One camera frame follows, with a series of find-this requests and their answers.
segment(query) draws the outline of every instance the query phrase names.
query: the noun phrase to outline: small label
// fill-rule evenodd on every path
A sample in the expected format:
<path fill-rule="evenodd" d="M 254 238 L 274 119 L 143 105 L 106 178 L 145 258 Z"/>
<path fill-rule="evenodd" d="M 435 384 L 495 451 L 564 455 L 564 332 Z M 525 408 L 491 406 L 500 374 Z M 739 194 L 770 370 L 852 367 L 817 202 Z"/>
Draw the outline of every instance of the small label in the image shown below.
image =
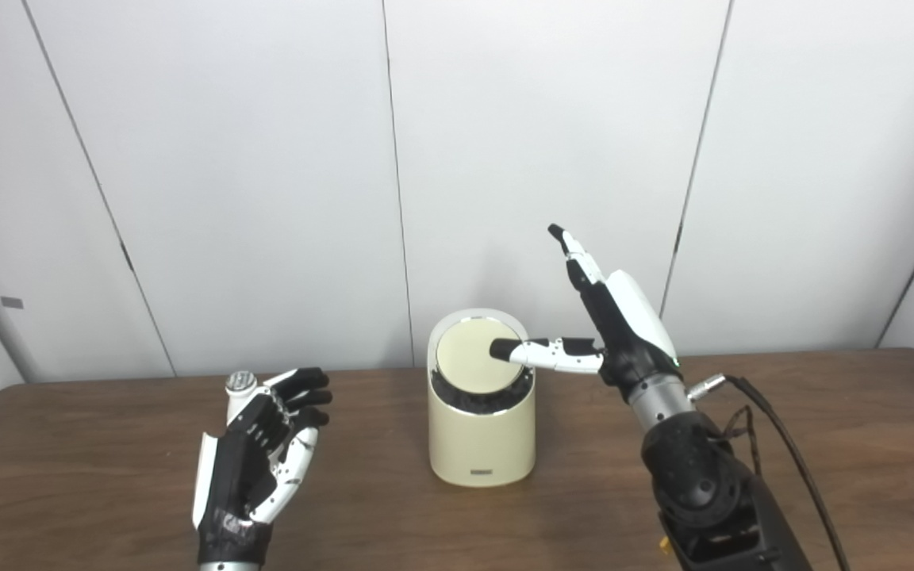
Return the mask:
<path fill-rule="evenodd" d="M 2 296 L 0 297 L 0 301 L 2 302 L 2 307 L 23 308 L 23 300 L 19 299 L 19 297 Z"/>

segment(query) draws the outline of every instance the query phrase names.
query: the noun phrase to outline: round lid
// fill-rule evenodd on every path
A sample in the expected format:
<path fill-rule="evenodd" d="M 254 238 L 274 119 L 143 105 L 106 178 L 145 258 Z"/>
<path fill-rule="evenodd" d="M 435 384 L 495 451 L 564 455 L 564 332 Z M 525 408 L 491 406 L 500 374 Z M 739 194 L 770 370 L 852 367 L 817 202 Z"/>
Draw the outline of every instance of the round lid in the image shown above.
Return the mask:
<path fill-rule="evenodd" d="M 465 393 L 495 393 L 514 382 L 521 366 L 492 358 L 493 339 L 519 339 L 500 321 L 487 317 L 465 319 L 443 333 L 436 346 L 440 373 Z"/>

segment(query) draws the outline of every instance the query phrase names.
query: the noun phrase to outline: black and white robotic hand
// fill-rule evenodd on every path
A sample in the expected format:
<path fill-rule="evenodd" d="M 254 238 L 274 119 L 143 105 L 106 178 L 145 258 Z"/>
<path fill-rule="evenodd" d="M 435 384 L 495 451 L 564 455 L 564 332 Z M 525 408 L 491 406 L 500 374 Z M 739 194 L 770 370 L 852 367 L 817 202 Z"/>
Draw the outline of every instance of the black and white robotic hand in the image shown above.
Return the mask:
<path fill-rule="evenodd" d="M 264 383 L 247 371 L 228 377 L 224 436 L 203 435 L 193 525 L 201 571 L 257 571 L 273 520 L 297 492 L 330 418 L 329 383 L 318 368 L 295 369 Z"/>
<path fill-rule="evenodd" d="M 641 458 L 685 571 L 809 571 L 764 480 L 733 455 L 729 436 L 694 405 L 726 377 L 686 389 L 672 341 L 637 282 L 622 270 L 605 278 L 569 232 L 555 224 L 548 231 L 563 247 L 570 283 L 605 348 L 595 348 L 594 339 L 496 339 L 490 354 L 526 366 L 599 373 L 620 390 L 645 430 Z"/>

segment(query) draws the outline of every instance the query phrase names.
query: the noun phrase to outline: metal knob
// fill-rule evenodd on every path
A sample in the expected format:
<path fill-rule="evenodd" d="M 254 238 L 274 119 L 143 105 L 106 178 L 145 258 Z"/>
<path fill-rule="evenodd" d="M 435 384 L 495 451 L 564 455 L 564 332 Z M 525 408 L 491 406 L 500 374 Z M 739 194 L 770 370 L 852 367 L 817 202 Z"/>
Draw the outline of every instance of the metal knob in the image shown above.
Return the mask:
<path fill-rule="evenodd" d="M 256 386 L 256 375 L 253 375 L 249 371 L 231 373 L 231 375 L 228 376 L 228 380 L 225 381 L 225 388 L 230 393 L 249 390 L 254 386 Z"/>

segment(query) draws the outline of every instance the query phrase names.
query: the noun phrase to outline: black cable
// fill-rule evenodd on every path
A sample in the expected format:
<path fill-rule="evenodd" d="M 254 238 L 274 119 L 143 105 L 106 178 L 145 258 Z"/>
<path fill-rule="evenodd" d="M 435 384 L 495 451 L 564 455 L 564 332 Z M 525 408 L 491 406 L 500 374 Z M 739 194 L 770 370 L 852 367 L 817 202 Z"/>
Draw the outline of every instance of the black cable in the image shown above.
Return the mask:
<path fill-rule="evenodd" d="M 835 552 L 835 558 L 838 559 L 838 567 L 841 568 L 841 571 L 850 571 L 848 560 L 845 558 L 845 549 L 841 547 L 841 539 L 838 538 L 838 531 L 835 530 L 835 524 L 831 521 L 831 514 L 828 514 L 827 506 L 824 506 L 824 498 L 820 496 L 820 490 L 817 490 L 816 482 L 813 481 L 813 476 L 810 476 L 806 461 L 802 459 L 802 454 L 799 453 L 799 449 L 795 446 L 795 441 L 792 440 L 791 434 L 788 434 L 788 430 L 785 429 L 785 425 L 781 422 L 777 413 L 774 412 L 768 399 L 750 381 L 746 378 L 733 377 L 732 375 L 725 375 L 725 380 L 732 383 L 741 393 L 747 395 L 752 404 L 757 405 L 757 408 L 761 409 L 775 426 L 775 430 L 778 431 L 782 441 L 785 442 L 785 447 L 788 448 L 789 454 L 792 455 L 795 467 L 799 470 L 799 476 L 802 476 L 802 481 L 805 482 L 806 488 L 809 490 L 809 496 L 813 499 L 813 505 L 816 506 L 816 513 L 820 514 L 820 521 L 824 524 L 824 530 L 827 531 L 831 548 Z"/>
<path fill-rule="evenodd" d="M 747 414 L 747 427 L 746 429 L 734 429 L 735 423 L 739 420 L 739 416 L 743 413 Z M 736 411 L 732 418 L 728 420 L 727 425 L 725 425 L 725 440 L 732 440 L 733 438 L 743 436 L 746 434 L 750 438 L 750 456 L 754 459 L 754 473 L 757 476 L 761 476 L 761 449 L 757 445 L 757 431 L 754 430 L 754 409 L 750 408 L 750 405 L 744 405 L 743 408 L 740 408 L 739 411 Z"/>

